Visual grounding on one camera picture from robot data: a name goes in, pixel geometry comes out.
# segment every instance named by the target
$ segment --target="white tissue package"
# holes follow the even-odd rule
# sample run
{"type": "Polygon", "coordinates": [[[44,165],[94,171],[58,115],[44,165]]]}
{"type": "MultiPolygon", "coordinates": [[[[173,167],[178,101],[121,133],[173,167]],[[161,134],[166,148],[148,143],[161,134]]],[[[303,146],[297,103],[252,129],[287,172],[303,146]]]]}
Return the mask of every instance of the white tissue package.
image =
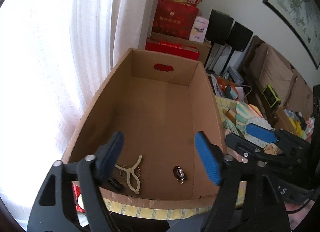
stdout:
{"type": "Polygon", "coordinates": [[[209,20],[201,16],[197,16],[190,33],[189,40],[199,43],[204,42],[204,37],[207,32],[209,20]]]}

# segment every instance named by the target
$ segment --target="box handle hole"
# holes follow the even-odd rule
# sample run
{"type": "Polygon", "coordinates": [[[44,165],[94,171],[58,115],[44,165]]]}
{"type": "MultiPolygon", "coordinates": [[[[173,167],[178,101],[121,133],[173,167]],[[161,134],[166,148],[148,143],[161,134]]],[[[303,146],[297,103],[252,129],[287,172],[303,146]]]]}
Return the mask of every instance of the box handle hole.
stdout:
{"type": "Polygon", "coordinates": [[[169,71],[173,71],[173,67],[170,66],[170,65],[164,65],[164,64],[161,64],[161,63],[156,63],[153,68],[155,70],[160,70],[160,71],[166,71],[166,72],[169,72],[169,71]]]}

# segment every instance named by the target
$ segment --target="red box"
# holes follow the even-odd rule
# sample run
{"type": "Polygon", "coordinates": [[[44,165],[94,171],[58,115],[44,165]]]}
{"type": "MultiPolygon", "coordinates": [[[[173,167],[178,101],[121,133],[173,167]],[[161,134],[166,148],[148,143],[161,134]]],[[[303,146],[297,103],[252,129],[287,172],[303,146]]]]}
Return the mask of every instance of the red box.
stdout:
{"type": "Polygon", "coordinates": [[[158,0],[152,31],[189,39],[199,9],[169,0],[158,0]]]}
{"type": "Polygon", "coordinates": [[[161,40],[158,41],[150,38],[147,39],[145,49],[148,51],[177,55],[196,61],[198,60],[200,55],[196,47],[183,46],[182,44],[175,44],[161,40]]]}

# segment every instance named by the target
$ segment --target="hair clip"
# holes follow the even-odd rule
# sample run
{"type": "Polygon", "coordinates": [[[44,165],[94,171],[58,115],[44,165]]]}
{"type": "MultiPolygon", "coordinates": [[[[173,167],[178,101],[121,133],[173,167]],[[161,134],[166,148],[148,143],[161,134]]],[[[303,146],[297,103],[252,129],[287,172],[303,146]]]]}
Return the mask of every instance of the hair clip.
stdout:
{"type": "Polygon", "coordinates": [[[139,159],[138,161],[135,163],[135,165],[131,168],[124,168],[124,167],[121,167],[117,164],[115,164],[115,167],[118,168],[119,170],[121,171],[125,171],[127,173],[127,184],[130,188],[130,190],[132,190],[135,194],[139,194],[139,189],[140,189],[140,181],[139,181],[139,178],[136,176],[136,174],[134,173],[135,169],[136,168],[139,168],[138,165],[140,164],[141,162],[141,159],[142,159],[142,155],[139,155],[139,159]],[[134,189],[130,183],[130,174],[132,174],[132,176],[136,179],[137,181],[137,188],[134,189]]]}
{"type": "Polygon", "coordinates": [[[184,180],[188,180],[187,175],[183,172],[180,166],[173,168],[173,174],[177,178],[179,184],[183,184],[184,180]]]}

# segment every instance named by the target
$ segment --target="landscape painting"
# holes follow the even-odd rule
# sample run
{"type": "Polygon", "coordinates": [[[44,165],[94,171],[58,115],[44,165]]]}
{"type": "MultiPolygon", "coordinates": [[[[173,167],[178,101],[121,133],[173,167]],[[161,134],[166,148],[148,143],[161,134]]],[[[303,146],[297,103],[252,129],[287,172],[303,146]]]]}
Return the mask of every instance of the landscape painting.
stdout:
{"type": "Polygon", "coordinates": [[[314,0],[263,0],[295,33],[316,68],[320,65],[320,9],[314,0]]]}

